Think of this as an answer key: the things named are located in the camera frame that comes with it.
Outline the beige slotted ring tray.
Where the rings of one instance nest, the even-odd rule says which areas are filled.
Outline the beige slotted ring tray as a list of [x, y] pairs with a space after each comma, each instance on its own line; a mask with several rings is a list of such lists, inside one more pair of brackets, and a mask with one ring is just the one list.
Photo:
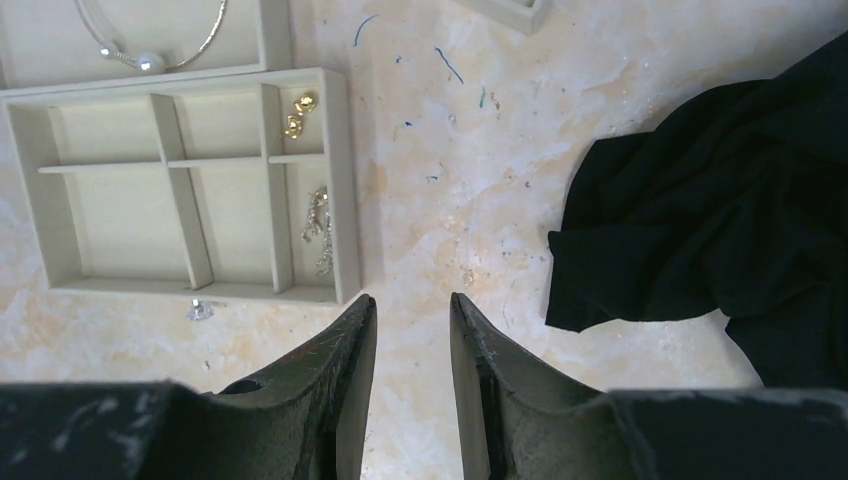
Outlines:
[[551, 0], [456, 0], [456, 2], [527, 35], [539, 31], [552, 6]]

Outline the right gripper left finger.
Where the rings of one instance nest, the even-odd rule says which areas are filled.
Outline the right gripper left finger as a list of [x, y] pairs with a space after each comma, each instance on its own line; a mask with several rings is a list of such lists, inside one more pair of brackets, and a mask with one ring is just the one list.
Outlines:
[[356, 479], [377, 340], [362, 295], [217, 393], [174, 381], [6, 383], [5, 479]]

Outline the beige compartment jewelry tray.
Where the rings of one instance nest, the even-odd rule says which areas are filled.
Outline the beige compartment jewelry tray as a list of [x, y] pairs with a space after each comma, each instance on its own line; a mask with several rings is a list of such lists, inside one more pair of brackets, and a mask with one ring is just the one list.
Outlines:
[[[317, 107], [298, 139], [293, 102]], [[341, 305], [361, 288], [345, 77], [323, 68], [47, 89], [4, 102], [46, 282], [63, 293]], [[322, 235], [301, 239], [326, 186]]]

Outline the small gold stud earring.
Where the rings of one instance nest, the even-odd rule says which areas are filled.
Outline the small gold stud earring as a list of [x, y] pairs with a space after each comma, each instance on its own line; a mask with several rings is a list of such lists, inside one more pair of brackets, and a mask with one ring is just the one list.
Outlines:
[[317, 107], [317, 100], [312, 93], [307, 92], [298, 97], [293, 102], [293, 106], [297, 115], [305, 116], [315, 110]]

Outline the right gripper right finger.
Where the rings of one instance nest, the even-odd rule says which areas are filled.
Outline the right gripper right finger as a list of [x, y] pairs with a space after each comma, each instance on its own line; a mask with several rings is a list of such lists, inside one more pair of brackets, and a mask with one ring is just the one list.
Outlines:
[[843, 479], [847, 396], [829, 389], [603, 392], [499, 331], [464, 294], [450, 345], [468, 479]]

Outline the silver wire bangle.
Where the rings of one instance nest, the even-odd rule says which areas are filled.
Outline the silver wire bangle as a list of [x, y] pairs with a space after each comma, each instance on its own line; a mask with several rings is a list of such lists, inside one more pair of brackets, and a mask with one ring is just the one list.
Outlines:
[[99, 56], [104, 60], [120, 63], [145, 75], [173, 73], [184, 69], [203, 56], [215, 41], [224, 22], [228, 7], [227, 0], [219, 1], [216, 18], [205, 40], [188, 57], [177, 62], [171, 62], [166, 60], [163, 55], [151, 51], [143, 51], [137, 55], [131, 55], [116, 40], [108, 39], [97, 29], [93, 21], [93, 15], [87, 4], [87, 1], [74, 1], [76, 13], [83, 27], [97, 43]]

